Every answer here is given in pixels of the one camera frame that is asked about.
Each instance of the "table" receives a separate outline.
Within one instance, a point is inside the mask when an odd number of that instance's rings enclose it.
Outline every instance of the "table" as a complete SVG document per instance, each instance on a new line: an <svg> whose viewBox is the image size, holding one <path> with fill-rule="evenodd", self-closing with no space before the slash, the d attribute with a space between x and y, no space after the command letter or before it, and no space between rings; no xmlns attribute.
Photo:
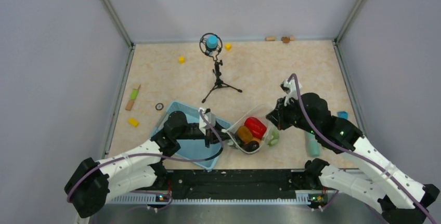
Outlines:
<svg viewBox="0 0 441 224"><path fill-rule="evenodd" d="M199 49L198 43L138 44L118 114L109 155L117 155L145 142L165 109L174 100L193 107L211 108L216 116L231 123L239 120L260 104L275 106L285 94L280 83L296 73L303 85L302 93L315 92L328 102L329 110L349 113L355 122L343 76L331 41L232 42L231 50L222 50L219 58L222 79L243 90L230 88L215 90L202 104L201 100L213 87L214 62ZM179 56L185 63L178 62ZM131 111L126 111L132 85L141 83L141 89ZM133 127L127 120L139 121ZM321 159L340 168L355 166L329 150L323 150ZM304 131L291 127L280 133L280 141L253 155L226 147L214 169L270 169L304 168L307 160ZM166 160L167 169L202 169L193 163Z"/></svg>

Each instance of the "light blue plastic tray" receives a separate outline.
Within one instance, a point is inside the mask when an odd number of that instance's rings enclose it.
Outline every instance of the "light blue plastic tray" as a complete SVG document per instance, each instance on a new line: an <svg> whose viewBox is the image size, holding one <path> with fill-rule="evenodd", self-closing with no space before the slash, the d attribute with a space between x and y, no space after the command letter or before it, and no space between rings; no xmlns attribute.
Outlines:
<svg viewBox="0 0 441 224"><path fill-rule="evenodd" d="M159 122L156 124L156 127L153 129L153 132L150 136L153 136L158 132L159 129L163 127L163 124L165 120L167 120L168 115L174 111L182 111L185 113L185 116L187 117L187 121L189 123L198 123L199 122L199 112L198 109L190 107L186 104L183 104L178 101L173 101L169 107L167 108L165 114L161 117ZM231 123L226 122L222 119L216 118L216 121L222 125L224 128L228 129L231 126ZM216 154L219 149L221 148L221 144L211 144L209 148L205 147L204 140L178 140L180 149L176 152L176 155L179 155L182 158L185 159L203 159L208 158L214 154ZM219 157L216 157L215 159L205 161L205 162L198 162L195 163L198 166L201 166L205 168L208 171L211 171L216 165L217 159Z"/></svg>

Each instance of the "beige table surface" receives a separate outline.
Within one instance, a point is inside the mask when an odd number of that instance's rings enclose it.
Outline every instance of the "beige table surface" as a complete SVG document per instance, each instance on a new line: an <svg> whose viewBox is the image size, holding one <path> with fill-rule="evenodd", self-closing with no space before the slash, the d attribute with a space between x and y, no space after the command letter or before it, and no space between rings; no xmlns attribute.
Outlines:
<svg viewBox="0 0 441 224"><path fill-rule="evenodd" d="M174 100L195 108L211 108L216 116L231 123L260 104L273 107L276 100L285 95L280 83L293 72L303 85L302 93L317 93L328 102L331 113L346 111L349 120L355 123L331 41L232 42L231 45L230 51L224 49L219 56L224 63L220 68L222 79L243 93L230 88L218 89L204 104L201 100L214 85L214 64L202 54L198 43L136 45L109 155L145 142ZM185 57L184 64L178 62L179 56ZM141 89L133 109L126 111L124 108L135 83L141 83ZM155 109L159 102L164 104L162 111ZM129 117L139 121L138 127L127 122ZM340 168L354 167L329 150L323 150L320 158ZM277 145L253 155L226 146L215 169L295 169L303 168L310 159L305 150L304 131L291 127L280 133ZM164 165L168 169L201 169L193 163L169 160Z"/></svg>

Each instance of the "yellow block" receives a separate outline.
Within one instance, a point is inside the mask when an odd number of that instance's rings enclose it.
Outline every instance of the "yellow block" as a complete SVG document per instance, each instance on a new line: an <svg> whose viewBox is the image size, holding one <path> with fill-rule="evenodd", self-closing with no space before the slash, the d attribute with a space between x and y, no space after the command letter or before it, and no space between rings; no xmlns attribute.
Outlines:
<svg viewBox="0 0 441 224"><path fill-rule="evenodd" d="M138 124L139 124L139 122L136 121L133 117L131 117L131 118L128 119L128 123L131 124L131 125L133 125L133 127L137 127Z"/></svg>

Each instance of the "tripod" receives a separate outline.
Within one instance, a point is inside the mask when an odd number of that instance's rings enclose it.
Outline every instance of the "tripod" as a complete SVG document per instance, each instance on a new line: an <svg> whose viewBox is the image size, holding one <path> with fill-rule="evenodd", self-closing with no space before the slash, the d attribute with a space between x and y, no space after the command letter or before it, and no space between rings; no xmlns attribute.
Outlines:
<svg viewBox="0 0 441 224"><path fill-rule="evenodd" d="M217 60L216 60L216 61L214 62L213 73L214 73L214 75L216 76L216 81L214 82L214 86L213 86L213 88L211 88L211 90L208 92L207 96L205 96L205 98L202 99L202 103L205 103L205 101L206 101L207 97L210 95L210 93L211 93L212 91L216 90L216 89L229 87L229 88L233 88L234 90L236 90L236 91L238 91L238 92L240 92L240 93L242 92L242 90L237 89L237 88L235 88L235 87L232 87L231 85L226 84L226 83L224 83L224 81L221 80L221 75L222 75L222 73L221 73L221 71L220 71L220 69L219 69L219 66L220 66L220 65L224 65L224 64L222 63L222 60L220 60L220 61L217 61Z"/></svg>

